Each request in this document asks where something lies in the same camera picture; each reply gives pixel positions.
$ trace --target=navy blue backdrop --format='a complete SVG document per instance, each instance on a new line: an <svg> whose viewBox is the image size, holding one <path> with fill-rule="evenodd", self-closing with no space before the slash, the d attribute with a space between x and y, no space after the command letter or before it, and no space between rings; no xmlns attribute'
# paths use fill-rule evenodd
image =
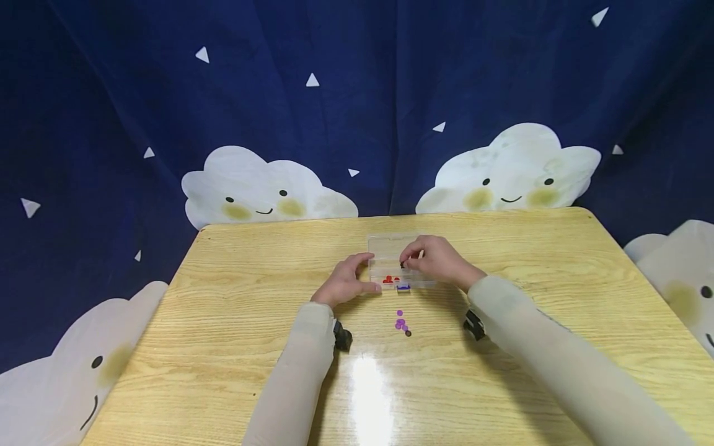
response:
<svg viewBox="0 0 714 446"><path fill-rule="evenodd" d="M203 224L488 209L425 194L521 123L602 156L544 206L579 196L623 245L714 222L714 3L506 3L12 1L0 373L169 282Z"/></svg>

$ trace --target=beige sleeve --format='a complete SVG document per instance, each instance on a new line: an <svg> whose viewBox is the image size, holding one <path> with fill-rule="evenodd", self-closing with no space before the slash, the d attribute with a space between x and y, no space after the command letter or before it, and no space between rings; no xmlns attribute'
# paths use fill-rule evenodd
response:
<svg viewBox="0 0 714 446"><path fill-rule="evenodd" d="M320 387L333 359L332 309L306 303L288 343L263 388L243 446L305 446Z"/></svg>
<svg viewBox="0 0 714 446"><path fill-rule="evenodd" d="M596 445L693 445L634 379L550 319L511 282L488 276L468 291L488 337L550 392Z"/></svg>

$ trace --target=table surface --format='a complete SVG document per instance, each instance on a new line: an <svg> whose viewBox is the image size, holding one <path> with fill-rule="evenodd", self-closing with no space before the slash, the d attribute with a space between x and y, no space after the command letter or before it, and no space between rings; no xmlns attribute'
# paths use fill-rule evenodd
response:
<svg viewBox="0 0 714 446"><path fill-rule="evenodd" d="M83 446L238 445L299 305L368 235L411 232L517 283L714 444L714 362L597 219L564 208L204 228ZM310 444L587 444L511 358L466 335L466 309L446 286L338 307L354 342L325 379Z"/></svg>

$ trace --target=white paper triangle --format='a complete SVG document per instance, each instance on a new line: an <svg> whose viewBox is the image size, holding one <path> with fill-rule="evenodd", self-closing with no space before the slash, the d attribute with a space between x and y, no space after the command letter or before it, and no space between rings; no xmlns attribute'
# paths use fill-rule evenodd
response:
<svg viewBox="0 0 714 446"><path fill-rule="evenodd" d="M319 87L320 83L317 82L317 78L315 77L315 73L310 73L310 77L308 78L307 83L305 84L306 87Z"/></svg>
<svg viewBox="0 0 714 446"><path fill-rule="evenodd" d="M196 53L196 58L201 59L202 61L206 62L207 64L211 63L208 60L208 50L206 49L205 46L198 50L198 53Z"/></svg>
<svg viewBox="0 0 714 446"><path fill-rule="evenodd" d="M32 218L32 216L35 215L35 212L37 212L37 210L40 209L40 206L42 206L40 203L35 203L34 201L26 200L25 198L20 198L20 201L22 201L22 207L25 208L27 218Z"/></svg>
<svg viewBox="0 0 714 446"><path fill-rule="evenodd" d="M610 9L609 6L608 6L607 8L605 8L605 9L603 9L602 11L598 12L597 14L595 14L595 15L590 19L590 21L593 22L593 25L595 25L596 28L597 28L598 26L600 26L600 23L601 23L601 22L603 21L603 19L605 18L605 14L608 13L608 9Z"/></svg>

